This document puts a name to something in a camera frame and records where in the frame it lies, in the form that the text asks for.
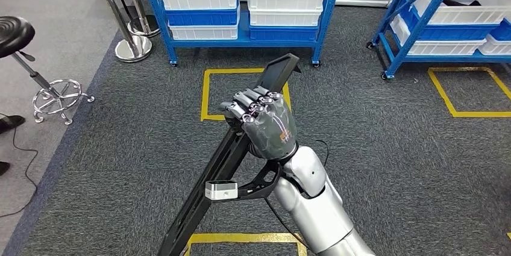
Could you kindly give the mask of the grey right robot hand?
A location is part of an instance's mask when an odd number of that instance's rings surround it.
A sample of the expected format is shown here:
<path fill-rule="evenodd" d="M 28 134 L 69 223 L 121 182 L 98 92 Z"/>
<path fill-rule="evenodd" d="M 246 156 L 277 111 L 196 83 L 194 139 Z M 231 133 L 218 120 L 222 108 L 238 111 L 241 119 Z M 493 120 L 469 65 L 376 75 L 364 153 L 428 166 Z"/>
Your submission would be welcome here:
<path fill-rule="evenodd" d="M 230 127 L 249 137 L 255 157 L 281 160 L 296 150 L 295 119 L 281 93 L 262 86 L 245 89 L 221 102 L 220 109 Z"/>

